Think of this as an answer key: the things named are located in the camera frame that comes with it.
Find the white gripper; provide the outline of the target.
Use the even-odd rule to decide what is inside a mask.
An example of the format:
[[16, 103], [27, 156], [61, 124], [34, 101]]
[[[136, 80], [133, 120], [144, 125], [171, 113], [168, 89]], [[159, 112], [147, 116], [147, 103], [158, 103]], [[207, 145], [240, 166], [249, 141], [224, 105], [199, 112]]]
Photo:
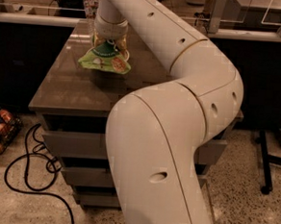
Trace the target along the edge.
[[115, 39], [119, 51], [127, 49], [126, 34], [128, 21], [109, 0], [99, 0], [94, 27], [96, 33], [92, 37], [93, 46], [97, 47], [106, 39]]

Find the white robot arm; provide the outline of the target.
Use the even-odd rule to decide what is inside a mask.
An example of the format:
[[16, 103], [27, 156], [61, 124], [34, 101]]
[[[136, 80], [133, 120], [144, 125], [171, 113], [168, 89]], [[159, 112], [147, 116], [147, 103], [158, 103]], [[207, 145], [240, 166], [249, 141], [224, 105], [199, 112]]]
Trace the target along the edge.
[[194, 153], [234, 120], [243, 80], [203, 34], [156, 0], [108, 0], [172, 76], [120, 99], [106, 149], [126, 224], [211, 224]]

